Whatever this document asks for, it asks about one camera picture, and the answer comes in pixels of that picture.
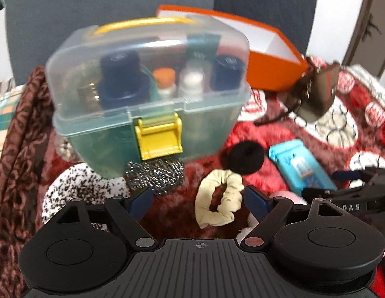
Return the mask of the blue tissue packet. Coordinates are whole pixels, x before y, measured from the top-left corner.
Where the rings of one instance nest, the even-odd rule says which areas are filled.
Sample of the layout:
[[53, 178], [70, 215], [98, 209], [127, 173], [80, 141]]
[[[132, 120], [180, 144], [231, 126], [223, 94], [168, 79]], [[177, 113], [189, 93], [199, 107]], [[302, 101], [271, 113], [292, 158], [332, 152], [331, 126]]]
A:
[[276, 165], [287, 186], [301, 196], [305, 188], [337, 190], [316, 158], [300, 139], [272, 145], [268, 158]]

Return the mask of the steel wool scrubber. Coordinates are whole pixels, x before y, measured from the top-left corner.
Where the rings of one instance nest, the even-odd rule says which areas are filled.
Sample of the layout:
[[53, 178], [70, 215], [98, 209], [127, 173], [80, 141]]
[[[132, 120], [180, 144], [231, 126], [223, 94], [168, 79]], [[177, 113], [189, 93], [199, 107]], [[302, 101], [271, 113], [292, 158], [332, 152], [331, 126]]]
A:
[[124, 179], [130, 190], [150, 186], [154, 195], [167, 196], [184, 182], [184, 163], [172, 157], [128, 162]]

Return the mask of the black scrunchie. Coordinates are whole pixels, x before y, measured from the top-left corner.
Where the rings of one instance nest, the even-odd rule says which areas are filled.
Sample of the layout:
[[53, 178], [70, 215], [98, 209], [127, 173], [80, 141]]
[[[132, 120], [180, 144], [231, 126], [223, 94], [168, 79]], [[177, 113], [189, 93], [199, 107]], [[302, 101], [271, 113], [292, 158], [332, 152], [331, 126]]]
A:
[[240, 175], [257, 172], [264, 164], [263, 147], [255, 141], [241, 141], [234, 144], [225, 156], [225, 167]]

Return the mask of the cream scrunchie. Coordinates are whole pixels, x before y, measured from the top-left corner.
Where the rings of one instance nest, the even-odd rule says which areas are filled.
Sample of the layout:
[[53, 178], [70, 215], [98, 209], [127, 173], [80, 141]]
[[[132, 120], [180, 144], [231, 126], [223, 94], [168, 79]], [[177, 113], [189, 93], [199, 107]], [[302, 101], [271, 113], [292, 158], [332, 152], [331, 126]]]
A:
[[199, 228], [220, 227], [234, 221], [242, 207], [243, 180], [231, 170], [212, 170], [202, 179], [194, 213]]

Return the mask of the pink plush item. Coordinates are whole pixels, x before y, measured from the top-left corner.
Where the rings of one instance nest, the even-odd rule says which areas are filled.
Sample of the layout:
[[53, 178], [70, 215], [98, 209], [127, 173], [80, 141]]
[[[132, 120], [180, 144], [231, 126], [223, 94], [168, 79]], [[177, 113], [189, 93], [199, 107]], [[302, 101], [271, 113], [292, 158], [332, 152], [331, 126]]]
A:
[[[297, 205], [307, 205], [307, 202], [301, 198], [300, 196], [296, 195], [293, 192], [286, 191], [286, 190], [280, 190], [274, 193], [271, 193], [270, 198], [288, 198], [293, 201], [294, 204]], [[242, 239], [244, 239], [256, 226], [259, 224], [258, 220], [253, 216], [252, 213], [250, 213], [247, 217], [247, 227], [243, 228], [241, 232], [239, 232], [236, 236], [236, 241], [238, 244], [241, 244]]]

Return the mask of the black white speckled fuzzy item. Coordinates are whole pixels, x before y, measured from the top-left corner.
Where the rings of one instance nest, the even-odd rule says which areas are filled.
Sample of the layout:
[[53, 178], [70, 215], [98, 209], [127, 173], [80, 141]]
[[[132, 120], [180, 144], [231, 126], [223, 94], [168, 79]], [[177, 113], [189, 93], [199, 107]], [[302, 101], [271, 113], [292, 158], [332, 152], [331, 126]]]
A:
[[131, 195], [125, 179], [105, 179], [86, 163], [74, 165], [49, 186], [42, 204], [42, 223], [47, 223], [67, 202], [81, 198], [89, 204], [102, 204], [107, 198]]

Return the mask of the red white patterned blanket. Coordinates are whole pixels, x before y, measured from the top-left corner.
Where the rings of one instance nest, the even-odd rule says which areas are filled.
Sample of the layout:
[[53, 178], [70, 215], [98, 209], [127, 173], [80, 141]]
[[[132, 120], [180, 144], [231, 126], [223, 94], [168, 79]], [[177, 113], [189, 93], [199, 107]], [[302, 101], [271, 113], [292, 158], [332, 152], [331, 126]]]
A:
[[[228, 225], [201, 229], [194, 216], [194, 203], [201, 180], [212, 170], [224, 169], [228, 150], [243, 140], [255, 141], [268, 149], [300, 139], [327, 173], [367, 166], [385, 168], [385, 87], [359, 65], [341, 72], [338, 87], [332, 108], [319, 121], [308, 124], [299, 117], [290, 116], [278, 124], [260, 127], [254, 126], [254, 119], [276, 116], [282, 112], [282, 105], [270, 94], [253, 91], [222, 150], [187, 163], [183, 184], [167, 196], [154, 200], [142, 220], [143, 227], [158, 240], [236, 237], [247, 227], [249, 213], [245, 208], [238, 210], [234, 221]], [[64, 144], [62, 137], [51, 136], [49, 186], [65, 170], [83, 163], [69, 150], [63, 150]]]

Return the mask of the maroon floral cloth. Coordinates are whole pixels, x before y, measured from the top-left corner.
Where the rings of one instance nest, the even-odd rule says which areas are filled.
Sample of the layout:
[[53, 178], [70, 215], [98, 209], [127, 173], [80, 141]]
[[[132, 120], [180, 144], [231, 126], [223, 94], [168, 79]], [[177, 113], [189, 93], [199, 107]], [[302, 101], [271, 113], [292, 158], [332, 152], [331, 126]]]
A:
[[54, 107], [44, 66], [30, 74], [0, 157], [0, 297], [20, 297], [23, 246], [36, 232], [38, 191], [52, 132]]

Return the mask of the clear plastic box yellow latch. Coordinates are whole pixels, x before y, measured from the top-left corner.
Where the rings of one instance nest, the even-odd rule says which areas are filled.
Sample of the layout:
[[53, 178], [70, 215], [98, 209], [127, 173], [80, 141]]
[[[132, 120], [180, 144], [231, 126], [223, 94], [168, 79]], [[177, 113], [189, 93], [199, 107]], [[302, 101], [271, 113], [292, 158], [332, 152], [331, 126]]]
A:
[[74, 31], [48, 59], [53, 125], [104, 178], [221, 149], [251, 89], [245, 35], [210, 15]]

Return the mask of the orange cardboard box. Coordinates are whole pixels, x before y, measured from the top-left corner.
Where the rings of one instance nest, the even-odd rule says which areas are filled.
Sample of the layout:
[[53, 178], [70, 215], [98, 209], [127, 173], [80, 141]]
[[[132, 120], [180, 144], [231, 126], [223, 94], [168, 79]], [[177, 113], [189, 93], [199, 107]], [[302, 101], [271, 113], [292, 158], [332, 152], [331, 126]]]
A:
[[308, 62], [280, 29], [242, 16], [179, 5], [161, 5], [156, 16], [210, 15], [240, 31], [250, 43], [247, 82], [254, 89], [284, 92], [308, 70]]

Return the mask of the dark grey sofa cushion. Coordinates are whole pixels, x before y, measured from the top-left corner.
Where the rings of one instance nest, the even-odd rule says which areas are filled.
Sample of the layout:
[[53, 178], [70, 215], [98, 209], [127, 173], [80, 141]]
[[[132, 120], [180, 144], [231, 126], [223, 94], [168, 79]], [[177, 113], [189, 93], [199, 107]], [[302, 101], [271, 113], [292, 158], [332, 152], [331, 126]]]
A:
[[276, 27], [304, 54], [308, 48], [316, 3], [317, 0], [215, 0], [214, 10]]

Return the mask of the light grey sofa cushion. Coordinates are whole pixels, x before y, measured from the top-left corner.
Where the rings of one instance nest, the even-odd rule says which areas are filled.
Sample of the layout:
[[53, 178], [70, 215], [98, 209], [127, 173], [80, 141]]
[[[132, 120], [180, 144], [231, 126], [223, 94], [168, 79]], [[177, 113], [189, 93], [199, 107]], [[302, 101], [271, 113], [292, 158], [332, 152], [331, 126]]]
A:
[[74, 30], [121, 20], [146, 18], [163, 4], [212, 8], [214, 0], [5, 0], [9, 55], [16, 84]]

